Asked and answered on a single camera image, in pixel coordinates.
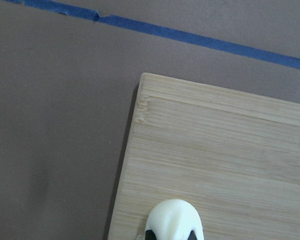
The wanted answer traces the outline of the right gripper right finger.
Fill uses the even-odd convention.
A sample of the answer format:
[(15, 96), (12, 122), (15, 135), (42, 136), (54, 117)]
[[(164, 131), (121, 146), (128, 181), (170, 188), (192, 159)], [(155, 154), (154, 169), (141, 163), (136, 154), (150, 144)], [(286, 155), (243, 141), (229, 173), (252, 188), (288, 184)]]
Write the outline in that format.
[(190, 232), (187, 240), (197, 240), (196, 233), (193, 230)]

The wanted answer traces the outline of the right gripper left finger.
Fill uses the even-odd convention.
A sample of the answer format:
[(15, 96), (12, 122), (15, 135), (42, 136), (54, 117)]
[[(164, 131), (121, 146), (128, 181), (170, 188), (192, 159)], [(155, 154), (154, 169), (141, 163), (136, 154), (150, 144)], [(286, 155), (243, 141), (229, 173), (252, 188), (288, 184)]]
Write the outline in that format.
[(156, 235), (151, 229), (148, 229), (145, 231), (144, 239), (145, 240), (156, 240)]

